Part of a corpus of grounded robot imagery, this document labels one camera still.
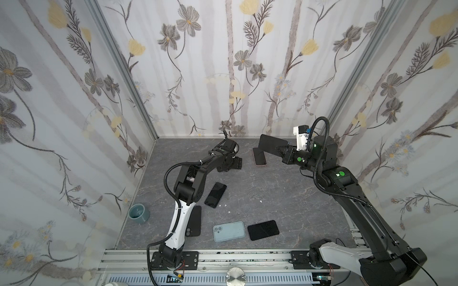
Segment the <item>blue-edged phone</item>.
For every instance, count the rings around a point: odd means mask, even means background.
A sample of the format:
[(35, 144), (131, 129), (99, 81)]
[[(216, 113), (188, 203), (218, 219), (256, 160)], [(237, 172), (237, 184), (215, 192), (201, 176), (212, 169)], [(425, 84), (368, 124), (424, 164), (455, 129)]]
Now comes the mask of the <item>blue-edged phone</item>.
[(209, 193), (209, 195), (207, 196), (205, 200), (205, 205), (215, 209), (219, 201), (221, 200), (223, 194), (225, 193), (226, 189), (227, 189), (226, 185), (220, 182), (216, 182), (213, 185), (211, 192)]
[(283, 154), (280, 149), (287, 147), (288, 145), (289, 143), (287, 140), (262, 134), (260, 136), (258, 148), (263, 152), (270, 153), (277, 157), (283, 157)]

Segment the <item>light blue phone case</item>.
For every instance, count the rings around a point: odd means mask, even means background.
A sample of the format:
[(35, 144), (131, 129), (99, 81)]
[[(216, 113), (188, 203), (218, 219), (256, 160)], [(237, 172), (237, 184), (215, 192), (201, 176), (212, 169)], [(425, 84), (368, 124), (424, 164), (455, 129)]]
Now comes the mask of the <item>light blue phone case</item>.
[(243, 238), (246, 235), (245, 225), (242, 221), (216, 225), (212, 230), (213, 239), (217, 243)]

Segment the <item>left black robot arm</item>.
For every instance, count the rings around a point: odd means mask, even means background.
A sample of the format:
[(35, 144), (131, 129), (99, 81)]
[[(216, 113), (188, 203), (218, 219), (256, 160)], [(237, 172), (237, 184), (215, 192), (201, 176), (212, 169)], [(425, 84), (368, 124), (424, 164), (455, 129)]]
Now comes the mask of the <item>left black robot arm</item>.
[(174, 215), (168, 235), (146, 247), (147, 268), (151, 283), (156, 286), (153, 276), (153, 262), (150, 249), (158, 246), (158, 252), (163, 266), (173, 270), (184, 264), (182, 253), (185, 245), (186, 229), (192, 210), (201, 199), (205, 190), (207, 175), (216, 169), (218, 172), (228, 172), (241, 169), (242, 161), (237, 157), (240, 147), (236, 141), (224, 138), (208, 155), (195, 162), (181, 162), (172, 165), (165, 173), (163, 184), (167, 193), (175, 201)]

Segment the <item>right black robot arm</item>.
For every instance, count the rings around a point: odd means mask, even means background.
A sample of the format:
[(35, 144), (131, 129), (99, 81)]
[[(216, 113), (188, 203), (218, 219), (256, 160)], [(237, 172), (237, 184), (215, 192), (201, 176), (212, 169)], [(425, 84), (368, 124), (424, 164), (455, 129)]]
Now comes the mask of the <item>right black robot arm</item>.
[(323, 239), (310, 245), (309, 263), (315, 268), (338, 265), (361, 276), (370, 286), (400, 286), (424, 269), (427, 255), (397, 235), (365, 196), (356, 177), (338, 164), (338, 148), (329, 131), (330, 123), (322, 116), (312, 126), (299, 127), (299, 132), (308, 136), (303, 147), (285, 144), (275, 149), (283, 163), (311, 171), (317, 189), (333, 197), (347, 212), (370, 253), (360, 255)]

